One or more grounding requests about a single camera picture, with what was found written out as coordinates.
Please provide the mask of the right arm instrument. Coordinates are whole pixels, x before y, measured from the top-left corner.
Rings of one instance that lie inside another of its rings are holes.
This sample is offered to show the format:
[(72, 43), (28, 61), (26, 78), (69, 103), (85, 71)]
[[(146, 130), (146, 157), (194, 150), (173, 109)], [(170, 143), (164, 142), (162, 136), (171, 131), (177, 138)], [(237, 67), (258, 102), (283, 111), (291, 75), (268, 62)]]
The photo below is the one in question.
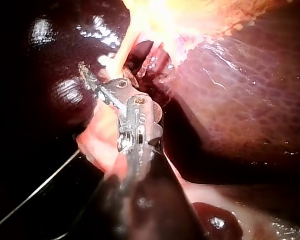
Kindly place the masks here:
[(117, 108), (118, 151), (134, 145), (150, 145), (162, 150), (163, 111), (145, 92), (137, 90), (127, 78), (97, 84), (98, 96)]

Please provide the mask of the right arm instrument jaw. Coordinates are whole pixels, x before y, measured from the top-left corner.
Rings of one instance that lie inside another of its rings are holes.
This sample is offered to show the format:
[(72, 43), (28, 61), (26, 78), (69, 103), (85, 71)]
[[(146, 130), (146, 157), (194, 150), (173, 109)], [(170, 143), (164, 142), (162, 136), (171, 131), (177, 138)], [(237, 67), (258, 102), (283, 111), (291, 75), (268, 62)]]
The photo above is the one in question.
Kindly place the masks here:
[(126, 79), (129, 79), (131, 84), (135, 87), (135, 88), (139, 88), (140, 85), (136, 79), (136, 77), (133, 75), (133, 73), (131, 72), (131, 70), (126, 67), (126, 66), (123, 66), (123, 77), (126, 78)]
[(90, 66), (84, 61), (78, 63), (78, 71), (85, 82), (85, 86), (94, 92), (106, 92), (106, 85), (101, 83), (95, 74), (90, 70)]

